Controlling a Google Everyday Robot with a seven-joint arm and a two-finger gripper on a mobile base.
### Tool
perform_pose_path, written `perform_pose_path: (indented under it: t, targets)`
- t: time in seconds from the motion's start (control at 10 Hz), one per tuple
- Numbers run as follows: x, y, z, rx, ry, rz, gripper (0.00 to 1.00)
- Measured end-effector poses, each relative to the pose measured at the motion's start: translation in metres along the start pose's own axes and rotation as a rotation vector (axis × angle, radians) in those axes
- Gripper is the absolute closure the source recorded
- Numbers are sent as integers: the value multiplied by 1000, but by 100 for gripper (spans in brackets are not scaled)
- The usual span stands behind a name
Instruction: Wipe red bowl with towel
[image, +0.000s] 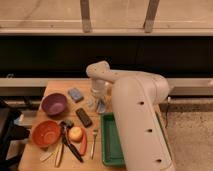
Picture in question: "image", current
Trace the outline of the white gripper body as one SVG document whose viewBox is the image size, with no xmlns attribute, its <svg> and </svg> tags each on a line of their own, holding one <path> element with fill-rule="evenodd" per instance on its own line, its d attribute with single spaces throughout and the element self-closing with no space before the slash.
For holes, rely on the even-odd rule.
<svg viewBox="0 0 213 171">
<path fill-rule="evenodd" d="M 105 102 L 106 95 L 106 83 L 103 80 L 93 79 L 91 86 L 92 96 L 95 98 L 96 102 Z"/>
</svg>

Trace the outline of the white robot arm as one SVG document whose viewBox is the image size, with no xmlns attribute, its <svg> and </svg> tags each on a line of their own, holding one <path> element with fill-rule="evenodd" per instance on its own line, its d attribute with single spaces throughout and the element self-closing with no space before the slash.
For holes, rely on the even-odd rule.
<svg viewBox="0 0 213 171">
<path fill-rule="evenodd" d="M 175 171 L 172 154 L 154 106 L 166 99 L 170 88 L 158 74 L 111 70 L 106 61 L 86 68 L 97 82 L 112 83 L 111 103 L 127 171 Z"/>
</svg>

